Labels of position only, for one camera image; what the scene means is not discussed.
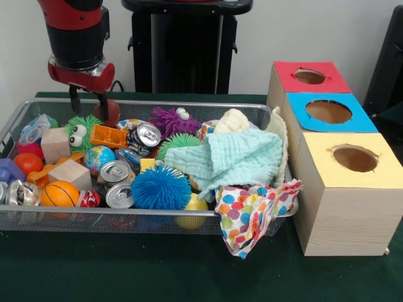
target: wire mesh basket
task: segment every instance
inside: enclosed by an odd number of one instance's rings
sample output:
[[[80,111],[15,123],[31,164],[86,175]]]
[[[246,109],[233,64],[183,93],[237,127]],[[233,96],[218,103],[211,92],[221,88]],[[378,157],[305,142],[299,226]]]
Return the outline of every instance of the wire mesh basket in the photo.
[[[270,110],[257,104],[201,104],[150,101],[117,101],[122,110],[121,119],[138,118],[148,120],[156,107],[170,109],[184,107],[199,121],[219,120],[231,109],[241,110],[256,126],[265,129],[269,123]],[[94,100],[82,100],[82,115],[92,113]],[[13,158],[17,149],[15,142],[25,125],[31,120],[47,114],[65,125],[73,116],[69,99],[32,99],[21,103],[0,132],[1,157]],[[286,173],[289,181],[291,175]],[[104,194],[103,188],[93,181],[93,188]],[[281,227],[285,217],[273,220],[267,235],[273,236]],[[221,234],[219,218],[214,211],[168,211],[168,210],[118,210],[111,208],[54,208],[30,206],[0,206],[0,230],[39,232],[93,232],[93,233],[167,233],[167,234]]]

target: light blue cloth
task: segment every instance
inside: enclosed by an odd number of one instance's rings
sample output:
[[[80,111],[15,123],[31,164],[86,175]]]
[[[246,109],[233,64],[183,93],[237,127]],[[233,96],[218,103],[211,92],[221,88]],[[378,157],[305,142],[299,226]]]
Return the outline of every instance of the light blue cloth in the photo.
[[[269,185],[278,173],[282,148],[278,135],[259,129],[212,133],[201,146],[170,148],[165,164],[190,175],[204,198],[220,186]]]

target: orange lego block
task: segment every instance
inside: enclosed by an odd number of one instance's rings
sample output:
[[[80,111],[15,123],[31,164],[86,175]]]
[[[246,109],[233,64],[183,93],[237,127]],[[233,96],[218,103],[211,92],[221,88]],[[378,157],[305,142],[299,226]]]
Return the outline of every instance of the orange lego block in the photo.
[[[74,162],[77,162],[78,164],[82,164],[82,161],[84,159],[85,152],[78,152],[78,153],[73,153],[71,157],[62,157],[59,159],[59,161],[52,165],[52,164],[47,164],[45,167],[43,167],[42,171],[40,172],[31,172],[28,174],[26,177],[26,181],[36,184],[40,189],[44,189],[46,185],[49,184],[49,177],[48,173],[53,170],[54,168],[58,167],[59,165],[63,164],[65,161],[68,159],[73,160]]]
[[[89,136],[93,145],[103,145],[110,148],[125,148],[127,132],[105,126],[95,125]]]

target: blue spiky ball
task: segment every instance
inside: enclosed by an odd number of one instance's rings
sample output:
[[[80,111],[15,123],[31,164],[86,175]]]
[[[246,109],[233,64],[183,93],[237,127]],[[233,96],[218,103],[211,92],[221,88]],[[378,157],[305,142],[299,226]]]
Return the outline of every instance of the blue spiky ball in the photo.
[[[191,198],[189,180],[180,171],[165,165],[136,176],[132,192],[138,209],[183,210]]]

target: red box top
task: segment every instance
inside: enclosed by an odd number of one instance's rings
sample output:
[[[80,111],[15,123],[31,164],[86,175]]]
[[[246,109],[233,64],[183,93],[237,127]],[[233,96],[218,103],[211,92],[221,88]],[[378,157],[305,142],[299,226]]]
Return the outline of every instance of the red box top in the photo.
[[[274,62],[285,92],[351,93],[332,62]]]

